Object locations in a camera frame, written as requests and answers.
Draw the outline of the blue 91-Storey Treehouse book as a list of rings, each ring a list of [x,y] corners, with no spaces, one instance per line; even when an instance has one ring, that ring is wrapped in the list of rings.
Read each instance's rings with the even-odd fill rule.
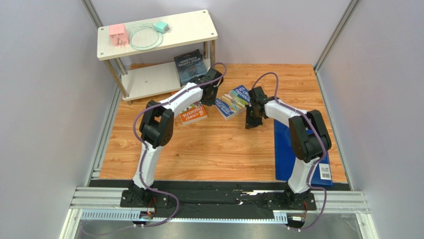
[[[215,107],[225,120],[229,120],[246,110],[249,103],[248,89],[244,85],[240,85],[217,98]]]

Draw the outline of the orange 78-Storey Treehouse book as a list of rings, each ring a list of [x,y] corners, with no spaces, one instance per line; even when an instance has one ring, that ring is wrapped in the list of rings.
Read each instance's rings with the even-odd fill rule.
[[[179,118],[184,126],[208,117],[206,109],[201,102],[193,102],[188,107],[181,108],[180,111],[174,110],[174,112],[179,112]]]

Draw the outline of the Nineteen Eighty-Four book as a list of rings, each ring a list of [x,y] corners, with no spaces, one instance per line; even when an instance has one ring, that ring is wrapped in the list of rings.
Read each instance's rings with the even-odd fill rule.
[[[192,78],[207,72],[207,67],[199,49],[174,57],[174,62],[181,87],[185,86]]]

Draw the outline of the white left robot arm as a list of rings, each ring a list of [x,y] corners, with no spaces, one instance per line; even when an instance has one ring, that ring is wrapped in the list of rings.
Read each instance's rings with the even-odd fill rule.
[[[142,143],[138,171],[128,189],[122,193],[124,208],[143,208],[153,202],[157,190],[151,189],[160,154],[173,136],[174,119],[195,102],[214,104],[224,73],[210,68],[204,75],[192,78],[181,90],[159,102],[150,101],[136,117],[139,129],[134,133]]]

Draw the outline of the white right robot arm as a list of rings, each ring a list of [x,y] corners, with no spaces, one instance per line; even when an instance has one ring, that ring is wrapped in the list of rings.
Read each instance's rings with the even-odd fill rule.
[[[250,102],[246,105],[246,129],[262,125],[263,119],[272,118],[290,130],[295,163],[283,201],[286,207],[296,209],[307,200],[316,166],[331,149],[331,140],[322,114],[318,110],[300,110],[276,96],[268,97],[261,87],[249,90],[248,95]]]

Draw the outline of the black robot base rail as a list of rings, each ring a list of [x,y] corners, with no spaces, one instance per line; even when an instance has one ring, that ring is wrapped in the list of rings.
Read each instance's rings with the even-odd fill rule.
[[[302,214],[316,211],[309,192],[294,201],[285,191],[285,182],[155,181],[151,190],[142,190],[130,181],[123,190],[120,206],[140,208],[155,219],[272,219],[277,210]]]

